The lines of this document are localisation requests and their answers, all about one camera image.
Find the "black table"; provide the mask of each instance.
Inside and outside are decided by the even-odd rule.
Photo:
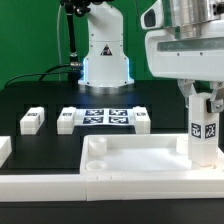
[[[78,174],[84,136],[135,134],[133,126],[91,126],[59,136],[56,121],[63,107],[144,106],[152,133],[183,133],[188,126],[176,81],[138,81],[132,91],[104,96],[80,92],[67,82],[19,82],[0,91],[0,105],[0,136],[11,136],[13,146],[0,175]],[[46,120],[37,136],[21,136],[19,121],[35,106],[45,108]],[[0,203],[0,223],[223,223],[223,206],[223,199]]]

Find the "green wall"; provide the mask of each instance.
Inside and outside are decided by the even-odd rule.
[[[139,15],[155,0],[136,1],[139,10],[136,10],[135,0],[115,0],[112,5],[124,16],[124,51],[130,58],[131,76],[137,80],[153,79],[146,62],[145,32],[140,27]],[[14,76],[41,73],[58,64],[58,7],[59,0],[0,1],[0,88]],[[87,21],[86,17],[74,20],[77,51],[83,58],[88,53]],[[64,10],[60,35],[63,63],[67,63],[69,41]]]

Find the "green backdrop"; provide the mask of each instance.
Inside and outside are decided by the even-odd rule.
[[[139,16],[155,0],[136,1],[138,10],[135,0],[115,0],[111,4],[124,16],[124,51],[130,58],[131,76],[137,80],[153,79],[146,62],[145,32],[140,27]],[[14,76],[41,73],[59,64],[56,36],[58,8],[59,0],[0,1],[0,88]],[[77,51],[83,58],[88,53],[86,16],[76,17],[74,22]],[[60,37],[63,63],[67,63],[69,40],[64,9]]]

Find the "white block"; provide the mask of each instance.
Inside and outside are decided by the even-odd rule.
[[[151,120],[145,107],[134,107],[134,123],[136,134],[150,134]]]
[[[63,108],[58,120],[57,129],[59,135],[71,135],[75,125],[75,107]]]
[[[0,137],[0,167],[12,152],[10,137]]]
[[[189,159],[199,166],[214,165],[217,161],[219,114],[208,113],[208,93],[189,97]]]
[[[32,107],[20,121],[21,135],[35,135],[44,122],[44,108]]]

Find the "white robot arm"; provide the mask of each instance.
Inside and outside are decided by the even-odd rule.
[[[178,79],[185,97],[194,80],[210,81],[209,112],[223,111],[224,3],[218,0],[158,0],[141,17],[148,66],[156,77]]]

